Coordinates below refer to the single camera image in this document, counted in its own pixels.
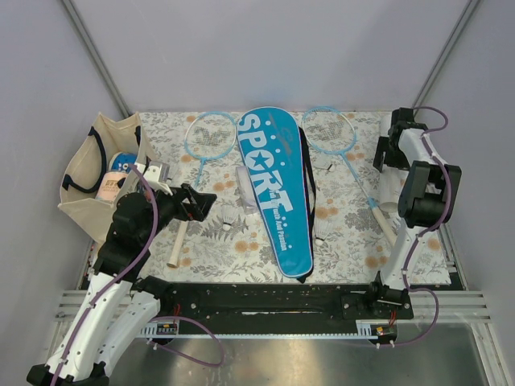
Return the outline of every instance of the badminton racket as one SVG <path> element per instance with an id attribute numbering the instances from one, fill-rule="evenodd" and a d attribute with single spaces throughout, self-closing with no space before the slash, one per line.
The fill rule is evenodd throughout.
<path id="1" fill-rule="evenodd" d="M 205 163 L 227 155 L 235 142 L 236 121 L 227 113 L 220 111 L 202 113 L 190 124 L 184 136 L 184 148 L 188 154 L 200 160 L 199 174 L 193 183 L 194 189 L 199 185 Z M 179 254 L 188 223 L 188 221 L 183 221 L 179 226 L 174 248 L 167 263 L 169 267 L 177 268 L 179 266 Z"/>
<path id="2" fill-rule="evenodd" d="M 356 131 L 351 122 L 342 112 L 331 107 L 320 106 L 304 113 L 302 127 L 307 141 L 312 147 L 325 154 L 338 154 L 344 159 L 345 165 L 347 165 L 352 177 L 365 195 L 373 216 L 385 233 L 386 239 L 394 246 L 397 238 L 395 233 L 393 233 L 392 228 L 381 213 L 376 201 L 366 191 L 363 181 L 361 181 L 360 176 L 347 158 L 347 152 L 354 147 L 357 141 Z"/>

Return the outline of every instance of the white wall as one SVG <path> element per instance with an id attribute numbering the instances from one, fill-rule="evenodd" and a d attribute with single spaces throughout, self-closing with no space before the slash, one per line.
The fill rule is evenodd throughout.
<path id="1" fill-rule="evenodd" d="M 0 384 L 20 385 L 87 248 L 56 207 L 64 168 L 119 116 L 58 0 L 2 0 L 0 36 Z"/>
<path id="2" fill-rule="evenodd" d="M 412 105 L 467 0 L 74 0 L 132 110 Z"/>
<path id="3" fill-rule="evenodd" d="M 425 103 L 449 115 L 447 131 L 432 139 L 448 162 L 463 169 L 451 229 L 469 282 L 486 294 L 512 374 L 514 14 L 513 0 L 483 2 Z M 438 124 L 432 116 L 424 117 Z"/>

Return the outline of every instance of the floral tablecloth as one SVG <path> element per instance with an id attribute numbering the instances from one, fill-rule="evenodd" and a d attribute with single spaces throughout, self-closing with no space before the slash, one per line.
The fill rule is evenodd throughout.
<path id="1" fill-rule="evenodd" d="M 159 160 L 176 168 L 172 185 L 193 183 L 200 162 L 187 155 L 183 138 L 190 122 L 199 113 L 141 113 L 143 127 Z M 241 113 L 231 113 L 238 119 Z M 292 113 L 300 122 L 302 113 Z M 379 121 L 382 113 L 347 113 L 355 125 L 358 142 L 348 154 L 349 160 L 374 198 L 378 197 L 378 172 L 372 167 Z M 311 149 L 311 158 L 322 154 Z M 316 216 L 334 222 L 334 232 L 322 246 L 315 246 L 315 269 L 309 283 L 368 283 L 389 259 L 390 246 L 373 218 L 361 193 L 341 158 L 334 157 L 334 171 L 314 169 L 317 182 Z M 192 222 L 184 239 L 180 267 L 171 269 L 171 255 L 179 221 L 172 221 L 156 237 L 152 256 L 141 275 L 153 275 L 168 281 L 194 282 L 297 282 L 283 277 L 278 270 L 262 218 L 246 216 L 240 207 L 237 220 L 229 231 L 222 229 L 221 207 L 237 206 L 240 201 L 235 178 L 236 166 L 242 165 L 235 147 L 226 157 L 207 162 L 198 191 L 215 192 L 215 202 L 203 223 Z M 397 228 L 397 215 L 388 221 Z M 414 283 L 450 283 L 442 246 L 437 236 L 423 247 L 414 269 Z"/>

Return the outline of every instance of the shuttlecock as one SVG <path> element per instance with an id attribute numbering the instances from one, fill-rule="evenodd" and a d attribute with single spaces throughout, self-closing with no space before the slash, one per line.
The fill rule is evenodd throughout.
<path id="1" fill-rule="evenodd" d="M 315 244 L 322 245 L 332 232 L 332 223 L 315 218 Z"/>
<path id="2" fill-rule="evenodd" d="M 233 222 L 238 217 L 238 210 L 230 205 L 224 205 L 222 207 L 222 229 L 228 231 L 232 226 Z"/>

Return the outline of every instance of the metal floor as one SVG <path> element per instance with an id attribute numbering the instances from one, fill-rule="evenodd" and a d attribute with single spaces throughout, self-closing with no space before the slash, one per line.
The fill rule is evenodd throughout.
<path id="1" fill-rule="evenodd" d="M 400 326 L 399 341 L 426 326 Z M 226 339 L 226 364 L 203 368 L 134 341 L 111 377 L 112 386 L 349 386 L 488 384 L 466 325 L 439 324 L 427 339 L 376 351 L 359 342 L 314 339 Z M 219 360 L 208 339 L 177 339 L 171 346 L 203 360 Z"/>

